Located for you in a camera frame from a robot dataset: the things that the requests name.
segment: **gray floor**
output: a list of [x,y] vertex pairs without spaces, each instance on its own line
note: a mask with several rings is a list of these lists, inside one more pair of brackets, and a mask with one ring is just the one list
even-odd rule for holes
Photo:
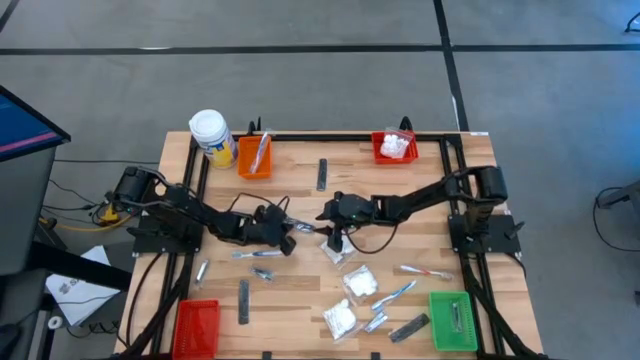
[[[0,0],[4,6],[7,0]],[[444,0],[454,44],[637,43],[632,1]],[[0,48],[439,43],[431,1],[251,2],[21,0]],[[545,350],[557,358],[638,357],[640,254],[607,248],[593,197],[640,178],[640,53],[456,54],[471,130],[489,131],[522,231]],[[0,83],[73,136],[59,158],[158,160],[164,134],[203,108],[234,130],[381,129],[410,116],[455,130],[440,53],[0,57]],[[57,163],[52,178],[99,199],[123,165]],[[50,188],[48,204],[79,205]],[[605,236],[640,248],[628,206],[598,213]],[[131,266],[130,237],[61,231],[73,251],[111,245]],[[121,301],[97,318],[119,319]],[[59,332],[52,359],[104,357],[114,337]]]

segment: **white lid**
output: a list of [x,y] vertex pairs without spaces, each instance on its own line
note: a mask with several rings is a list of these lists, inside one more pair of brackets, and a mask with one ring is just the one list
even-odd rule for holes
[[227,130],[222,114],[215,110],[199,111],[189,120],[191,133],[198,141],[215,141],[220,139]]

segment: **monitor screen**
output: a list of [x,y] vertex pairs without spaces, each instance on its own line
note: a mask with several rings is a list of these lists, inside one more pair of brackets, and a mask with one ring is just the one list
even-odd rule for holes
[[0,87],[0,161],[59,145],[69,135]]

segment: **wooden table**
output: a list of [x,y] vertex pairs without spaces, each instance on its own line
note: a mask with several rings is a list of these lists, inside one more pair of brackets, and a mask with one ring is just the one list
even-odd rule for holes
[[[491,141],[486,134],[461,134],[468,166],[495,165]],[[167,134],[159,170],[171,182],[182,180],[187,158],[190,134]],[[379,166],[372,158],[371,143],[358,142],[274,142],[273,176],[269,180],[248,181],[240,178],[236,169],[209,169],[204,200],[218,209],[226,209],[239,192],[261,195],[276,202],[289,195],[291,204],[287,213],[295,218],[315,222],[323,204],[340,190],[356,193],[365,198],[372,194],[406,194],[443,176],[440,149],[436,143],[419,142],[420,158],[409,165]],[[320,157],[328,159],[327,191],[315,190],[317,164]],[[451,151],[452,166],[456,168]],[[199,165],[195,166],[194,184]],[[241,199],[236,210],[252,213],[259,200]],[[501,206],[496,211],[504,211]],[[191,286],[190,299],[214,298],[220,301],[221,325],[218,343],[219,358],[260,358],[263,351],[273,352],[273,358],[369,358],[371,352],[380,352],[383,358],[470,358],[470,353],[439,353],[435,350],[431,327],[428,325],[400,344],[392,344],[388,333],[402,326],[422,312],[428,312],[431,291],[464,290],[458,255],[450,248],[446,217],[448,204],[441,204],[414,214],[398,227],[395,239],[387,249],[376,255],[358,254],[342,270],[333,265],[319,245],[326,239],[322,235],[293,233],[297,247],[289,257],[232,260],[234,250],[259,250],[264,246],[239,249],[218,241],[206,233],[202,250],[194,262],[194,274],[203,260],[211,264],[204,286]],[[353,239],[366,249],[379,247],[389,236],[389,228],[370,226],[354,234]],[[133,291],[142,272],[154,257],[140,256],[135,265],[127,306],[120,327],[121,336],[126,328]],[[156,311],[167,256],[155,265],[140,292],[133,320],[135,337]],[[520,267],[505,255],[488,255],[491,280],[498,309],[526,345],[536,352],[542,351],[527,285]],[[249,267],[259,265],[275,271],[276,280],[267,284],[249,274]],[[359,320],[372,317],[370,304],[387,296],[414,278],[418,284],[410,292],[387,307],[390,319],[375,333],[361,332],[355,338],[334,344],[322,312],[345,297],[341,274],[366,264],[376,276],[379,291],[357,309]],[[436,278],[417,277],[394,270],[395,265],[415,264],[430,269],[450,271],[456,278],[444,282]],[[248,279],[251,290],[250,323],[238,325],[238,283]],[[168,352],[172,339],[175,312],[165,322],[162,351]],[[480,311],[487,351],[492,352],[491,336],[486,326],[486,315]],[[117,343],[115,351],[122,351]]]

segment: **green container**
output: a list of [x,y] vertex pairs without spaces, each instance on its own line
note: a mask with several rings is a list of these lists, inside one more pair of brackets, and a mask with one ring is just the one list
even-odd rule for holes
[[[438,351],[476,351],[478,340],[473,324],[469,294],[460,292],[432,291],[429,294],[431,328]],[[456,331],[453,303],[460,309],[460,330]]]

